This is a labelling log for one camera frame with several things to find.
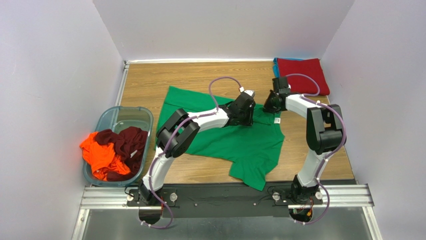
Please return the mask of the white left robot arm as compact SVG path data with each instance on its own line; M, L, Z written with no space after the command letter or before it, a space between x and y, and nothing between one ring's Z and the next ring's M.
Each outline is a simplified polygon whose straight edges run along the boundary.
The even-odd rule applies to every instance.
M198 133L228 126L252 126L255 92L242 90L239 96L226 104L202 112L177 109L156 133L154 159L139 184L139 197L147 205L160 201L159 190L173 161L184 154Z

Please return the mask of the green t-shirt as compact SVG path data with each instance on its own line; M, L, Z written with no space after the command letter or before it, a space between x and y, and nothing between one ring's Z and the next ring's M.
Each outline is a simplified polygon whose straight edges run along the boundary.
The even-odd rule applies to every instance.
M209 94L170 86L157 127L160 128L177 109L196 113L210 112L214 107ZM227 126L200 132L186 153L231 161L229 175L261 191L266 175L279 163L285 138L275 122L276 117L277 114L263 112L263 105L256 104L251 126Z

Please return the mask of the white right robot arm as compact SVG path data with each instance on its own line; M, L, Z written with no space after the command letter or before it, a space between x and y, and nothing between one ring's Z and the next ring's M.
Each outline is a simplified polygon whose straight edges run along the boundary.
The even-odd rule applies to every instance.
M285 76L273 78L272 86L263 111L291 111L306 120L309 151L287 195L293 203L304 204L317 193L321 175L329 159L346 143L346 126L341 107L338 104L314 102L303 94L292 92Z

